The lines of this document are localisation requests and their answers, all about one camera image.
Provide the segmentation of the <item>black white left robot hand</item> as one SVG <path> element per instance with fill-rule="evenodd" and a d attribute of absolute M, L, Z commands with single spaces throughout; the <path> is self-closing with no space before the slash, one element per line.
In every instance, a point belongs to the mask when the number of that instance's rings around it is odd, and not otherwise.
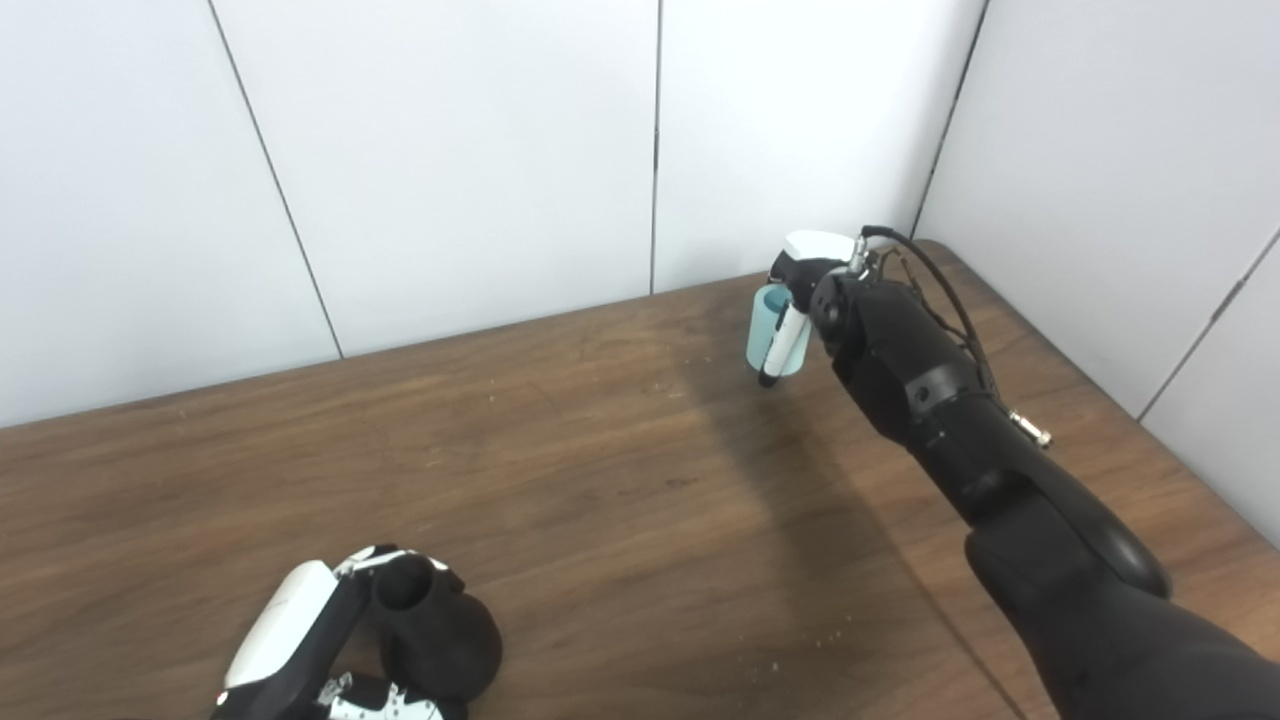
<path fill-rule="evenodd" d="M 224 676 L 214 719 L 466 719 L 463 703 L 431 700 L 406 682 L 332 675 L 369 607 L 372 582 L 392 560 L 416 553 L 365 547 L 335 568 L 292 569 L 250 628 Z"/>

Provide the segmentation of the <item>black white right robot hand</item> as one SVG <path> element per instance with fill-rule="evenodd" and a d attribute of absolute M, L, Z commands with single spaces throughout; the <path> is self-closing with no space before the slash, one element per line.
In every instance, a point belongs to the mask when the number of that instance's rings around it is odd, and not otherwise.
<path fill-rule="evenodd" d="M 787 299 L 774 319 L 774 329 L 756 378 L 771 388 L 787 375 L 786 366 L 813 328 L 813 301 L 818 284 L 829 275 L 864 274 L 867 240 L 826 231 L 795 231 L 785 237 L 783 247 L 768 270 L 765 286 L 783 288 Z"/>

